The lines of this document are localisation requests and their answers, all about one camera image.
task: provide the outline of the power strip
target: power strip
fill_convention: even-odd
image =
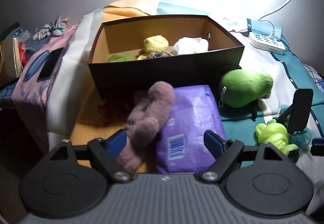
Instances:
[[[281,55],[285,54],[286,48],[284,44],[277,38],[253,32],[250,32],[248,38],[251,42],[251,45],[253,45],[256,48],[267,50]]]

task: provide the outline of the purple package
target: purple package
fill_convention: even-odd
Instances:
[[[217,104],[207,85],[175,88],[170,116],[157,142],[159,173],[201,173],[215,159],[204,145],[204,133],[212,130],[226,139]]]

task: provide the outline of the metal pivot bolt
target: metal pivot bolt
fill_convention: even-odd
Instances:
[[[215,181],[218,178],[218,175],[215,172],[204,172],[201,175],[201,178],[204,181]]]
[[[130,176],[126,172],[117,172],[114,174],[114,178],[119,181],[126,181],[130,179]]]

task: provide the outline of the pink blanket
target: pink blanket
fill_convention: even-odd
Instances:
[[[43,153],[47,153],[49,150],[46,126],[47,99],[51,93],[62,57],[68,48],[69,40],[75,33],[76,29],[77,25],[67,28],[60,37],[52,37],[48,44],[37,51],[26,64],[12,93],[12,100],[19,116]],[[38,75],[42,70],[44,63],[28,79],[28,75],[31,72],[29,71],[28,73],[28,70],[30,66],[31,69],[35,66],[33,62],[40,54],[46,50],[51,52],[61,47],[64,47],[64,50],[56,62],[50,79],[37,82]]]

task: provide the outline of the smartphone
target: smartphone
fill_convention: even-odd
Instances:
[[[42,70],[38,76],[37,82],[48,80],[52,77],[53,69],[56,65],[57,60],[59,59],[61,53],[63,52],[63,47],[53,50],[48,58],[46,59]]]

